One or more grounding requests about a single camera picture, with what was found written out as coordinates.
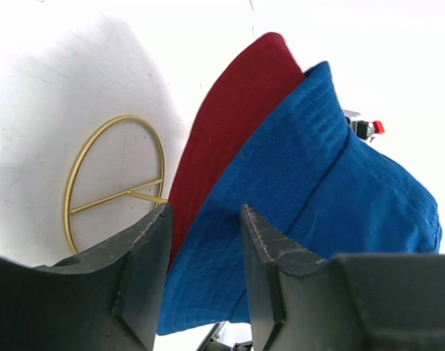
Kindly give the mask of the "dark red bucket hat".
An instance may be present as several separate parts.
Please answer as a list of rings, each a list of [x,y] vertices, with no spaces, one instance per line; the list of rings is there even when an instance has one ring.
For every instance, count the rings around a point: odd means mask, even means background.
[[[234,58],[212,85],[194,119],[170,189],[171,263],[227,166],[304,79],[284,38],[269,32]]]

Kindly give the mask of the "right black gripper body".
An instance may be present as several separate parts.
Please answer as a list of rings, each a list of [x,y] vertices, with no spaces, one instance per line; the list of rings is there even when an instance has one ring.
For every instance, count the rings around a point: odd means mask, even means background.
[[[250,351],[252,349],[250,324],[218,322],[212,326],[196,351]]]

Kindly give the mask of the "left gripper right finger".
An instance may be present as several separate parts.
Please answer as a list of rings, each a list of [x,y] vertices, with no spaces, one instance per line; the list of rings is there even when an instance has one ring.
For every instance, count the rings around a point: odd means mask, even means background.
[[[256,350],[445,350],[445,255],[331,260],[241,210]]]

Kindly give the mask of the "blue bucket hat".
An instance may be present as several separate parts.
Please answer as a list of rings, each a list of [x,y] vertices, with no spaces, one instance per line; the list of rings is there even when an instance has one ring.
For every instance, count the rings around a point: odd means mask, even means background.
[[[307,71],[208,195],[168,273],[159,334],[248,322],[240,234],[245,204],[325,259],[342,252],[440,248],[436,200],[355,135],[327,62]]]

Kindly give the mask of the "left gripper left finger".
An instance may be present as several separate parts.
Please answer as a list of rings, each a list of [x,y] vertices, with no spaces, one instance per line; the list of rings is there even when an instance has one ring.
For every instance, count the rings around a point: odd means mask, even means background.
[[[0,257],[0,350],[152,350],[172,223],[164,203],[52,266]]]

